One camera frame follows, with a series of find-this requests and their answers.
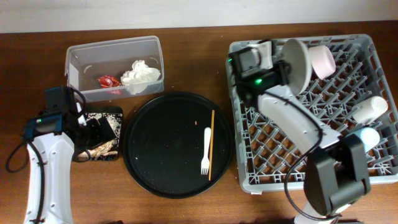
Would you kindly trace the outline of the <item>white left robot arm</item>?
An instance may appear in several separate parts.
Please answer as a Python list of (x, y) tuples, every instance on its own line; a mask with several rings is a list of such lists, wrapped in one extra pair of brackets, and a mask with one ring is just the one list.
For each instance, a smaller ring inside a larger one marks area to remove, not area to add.
[(29, 120), (22, 136), (29, 153), (29, 196), (25, 223), (73, 223), (70, 171), (99, 147), (113, 147), (119, 133), (105, 116), (79, 123), (74, 114), (43, 114)]

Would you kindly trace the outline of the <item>grey dishwasher rack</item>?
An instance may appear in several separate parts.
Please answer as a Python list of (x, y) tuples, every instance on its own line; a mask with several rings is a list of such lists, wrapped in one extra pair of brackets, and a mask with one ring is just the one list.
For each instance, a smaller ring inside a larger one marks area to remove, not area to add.
[[(397, 108), (381, 67), (372, 38), (366, 34), (305, 37), (308, 47), (327, 46), (336, 72), (323, 80), (312, 78), (298, 96), (317, 118), (341, 134), (363, 127), (354, 120), (356, 105), (381, 96), (387, 111), (371, 123), (380, 135), (377, 146), (366, 154), (370, 182), (397, 182)], [(300, 152), (287, 135), (254, 108), (244, 106), (234, 87), (231, 67), (226, 69), (234, 113), (239, 184), (244, 192), (261, 194), (282, 191), (284, 178)]]

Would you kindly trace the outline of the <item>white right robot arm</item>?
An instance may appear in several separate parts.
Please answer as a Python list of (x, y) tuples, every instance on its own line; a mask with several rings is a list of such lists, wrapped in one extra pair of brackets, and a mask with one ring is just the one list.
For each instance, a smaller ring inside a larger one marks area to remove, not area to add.
[(307, 46), (289, 39), (278, 61), (272, 60), (272, 42), (260, 42), (229, 54), (235, 88), (245, 106), (275, 122), (298, 147), (301, 156), (288, 169), (289, 179), (305, 163), (305, 208), (295, 223), (336, 223), (341, 212), (371, 189), (364, 143), (356, 135), (342, 136), (312, 114), (296, 98), (307, 87), (312, 65)]

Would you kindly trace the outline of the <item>pink bowl with rice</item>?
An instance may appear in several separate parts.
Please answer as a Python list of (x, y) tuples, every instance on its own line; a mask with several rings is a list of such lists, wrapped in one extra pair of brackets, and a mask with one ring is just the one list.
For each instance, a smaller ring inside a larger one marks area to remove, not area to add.
[(321, 80), (334, 74), (335, 60), (330, 49), (325, 45), (318, 45), (308, 49), (313, 71)]

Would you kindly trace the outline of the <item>white cup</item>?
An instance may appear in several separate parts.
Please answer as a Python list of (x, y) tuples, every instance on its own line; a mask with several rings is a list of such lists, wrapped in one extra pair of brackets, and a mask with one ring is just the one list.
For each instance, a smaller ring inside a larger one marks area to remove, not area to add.
[(387, 111), (388, 104), (384, 98), (373, 96), (354, 105), (353, 108), (356, 109), (353, 119), (357, 123), (368, 125)]

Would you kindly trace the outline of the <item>red snack wrapper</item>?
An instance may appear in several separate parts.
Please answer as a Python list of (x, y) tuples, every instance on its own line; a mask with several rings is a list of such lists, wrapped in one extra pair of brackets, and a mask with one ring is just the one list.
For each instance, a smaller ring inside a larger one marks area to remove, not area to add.
[(105, 89), (116, 88), (121, 85), (120, 81), (117, 78), (110, 75), (99, 77), (97, 80), (99, 81), (101, 88)]

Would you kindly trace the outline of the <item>white tissue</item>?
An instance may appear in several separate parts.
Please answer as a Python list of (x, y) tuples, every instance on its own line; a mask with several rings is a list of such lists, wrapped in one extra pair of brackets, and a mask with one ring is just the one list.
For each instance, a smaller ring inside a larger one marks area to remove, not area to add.
[(150, 68), (144, 60), (136, 60), (132, 64), (132, 70), (126, 71), (121, 77), (122, 86), (132, 95), (143, 92), (150, 82), (156, 82), (161, 75), (160, 70)]

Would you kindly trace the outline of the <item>grey plate with food scraps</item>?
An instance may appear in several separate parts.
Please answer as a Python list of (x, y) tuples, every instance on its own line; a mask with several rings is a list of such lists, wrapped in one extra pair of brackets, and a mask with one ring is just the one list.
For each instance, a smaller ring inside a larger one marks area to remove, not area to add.
[(289, 39), (280, 52), (280, 59), (290, 65), (288, 87), (293, 95), (306, 90), (312, 76), (312, 65), (307, 46), (300, 40)]

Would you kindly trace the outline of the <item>light blue cup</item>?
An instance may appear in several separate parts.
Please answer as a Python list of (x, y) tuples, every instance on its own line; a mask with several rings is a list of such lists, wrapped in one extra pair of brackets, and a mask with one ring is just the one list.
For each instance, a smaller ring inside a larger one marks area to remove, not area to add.
[(365, 153), (376, 147), (381, 140), (379, 133), (373, 128), (362, 128), (353, 134), (362, 140)]

